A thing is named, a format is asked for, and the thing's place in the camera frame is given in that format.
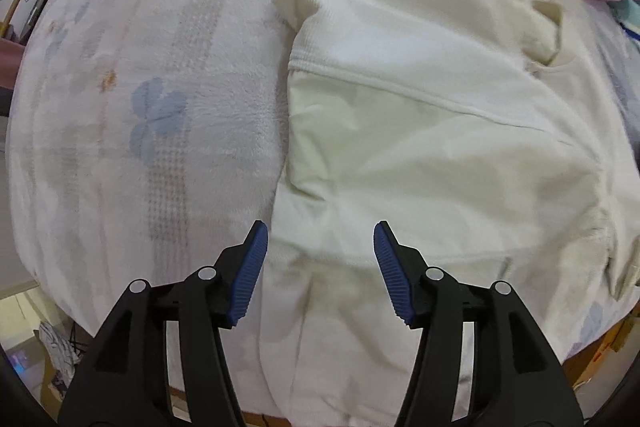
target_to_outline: blue gripper pad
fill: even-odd
[[[233,326],[246,315],[251,295],[254,293],[255,283],[258,280],[258,275],[260,275],[264,256],[267,254],[269,237],[267,226],[263,222],[257,221],[254,229],[254,237],[251,239],[242,265],[231,285],[230,305],[226,316]]]
[[[380,265],[386,290],[389,292],[396,315],[404,320],[405,324],[410,325],[415,316],[411,299],[411,285],[400,266],[391,240],[386,235],[382,223],[378,223],[373,230],[373,251]]]

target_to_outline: bedsheet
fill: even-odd
[[[599,48],[607,35],[616,49],[624,42],[615,21],[600,17],[607,35],[596,35],[603,5],[554,1],[582,25],[609,82]],[[49,0],[12,105],[12,219],[25,266],[87,331],[131,280],[183,279],[254,219],[270,222],[287,152],[292,39],[271,0]],[[279,416],[288,391],[277,361],[275,371],[260,361],[261,284],[223,343],[240,406]],[[574,350],[637,299],[613,299],[603,276]],[[168,341],[170,381],[181,387],[174,329]]]

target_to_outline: metal screw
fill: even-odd
[[[204,268],[200,268],[198,272],[198,277],[200,277],[203,281],[210,281],[213,277],[216,276],[218,272],[216,272],[215,268],[210,266],[205,266]]]
[[[146,288],[146,282],[143,281],[142,279],[137,279],[129,285],[129,291],[131,293],[140,293],[144,291],[145,288]]]
[[[511,285],[505,281],[498,281],[495,283],[495,290],[502,295],[509,295],[511,293]]]
[[[436,268],[434,266],[427,268],[427,271],[424,274],[432,281],[439,281],[444,277],[444,272],[440,268]]]

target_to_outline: blue flower pattern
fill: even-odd
[[[74,15],[75,24],[78,24],[80,22],[80,19],[82,19],[88,8],[89,1],[85,2],[81,7],[78,8],[76,15]],[[65,28],[64,26],[60,26],[59,28],[56,28],[54,30],[53,38],[51,39],[51,42],[44,52],[45,59],[49,60],[52,55],[56,54],[60,50],[60,46],[62,45],[62,42],[65,40],[68,33],[68,28]]]
[[[186,117],[187,97],[180,91],[163,94],[160,78],[143,82],[131,95],[131,107],[142,122],[131,131],[131,152],[150,166],[156,156],[156,139],[179,133]]]

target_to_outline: bed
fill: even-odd
[[[553,1],[580,21],[635,147],[638,51],[604,3]],[[12,219],[25,266],[89,333],[131,280],[181,280],[240,242],[254,219],[270,222],[293,37],[271,0],[48,1],[12,103]],[[561,357],[639,296],[613,298],[602,273]],[[248,315],[223,336],[229,370],[243,410],[289,416],[290,382],[277,360],[261,358],[261,304],[258,282]],[[177,332],[168,339],[170,383],[181,389]],[[316,423],[362,421],[339,410]]]

